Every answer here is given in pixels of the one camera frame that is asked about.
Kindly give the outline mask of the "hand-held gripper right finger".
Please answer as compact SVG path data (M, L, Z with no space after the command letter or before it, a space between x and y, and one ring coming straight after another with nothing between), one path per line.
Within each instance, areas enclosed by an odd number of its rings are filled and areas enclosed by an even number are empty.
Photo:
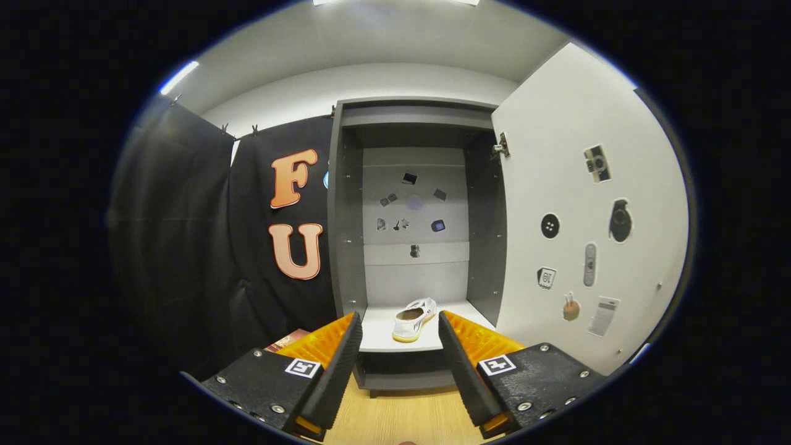
M606 382L553 344L525 346L451 311L438 313L438 335L467 414L485 439L535 429Z

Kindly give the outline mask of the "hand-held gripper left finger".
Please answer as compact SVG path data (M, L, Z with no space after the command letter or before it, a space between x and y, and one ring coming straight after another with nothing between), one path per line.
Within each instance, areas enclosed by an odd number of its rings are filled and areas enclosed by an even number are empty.
M263 427L322 441L333 428L358 360L353 311L277 351L254 349L201 382L201 392Z

